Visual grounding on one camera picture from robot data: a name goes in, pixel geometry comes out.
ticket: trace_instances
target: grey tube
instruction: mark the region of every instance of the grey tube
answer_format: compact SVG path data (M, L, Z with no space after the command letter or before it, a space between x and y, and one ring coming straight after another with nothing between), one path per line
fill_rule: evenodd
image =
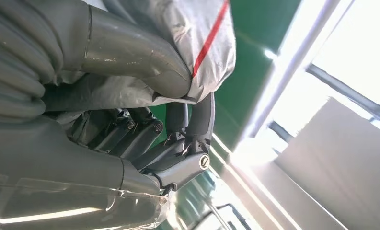
M28 2L57 31L64 52L64 69L137 77L169 98L188 93L188 68L174 48L156 35L81 1Z
M0 175L8 178L6 185L28 178L132 190L134 179L141 189L147 184L146 192L158 194L148 177L126 172L120 158L70 142L58 123L40 117L42 82L52 81L63 59L69 68L83 61L64 49L64 34L58 39L58 31L24 1L0 0Z

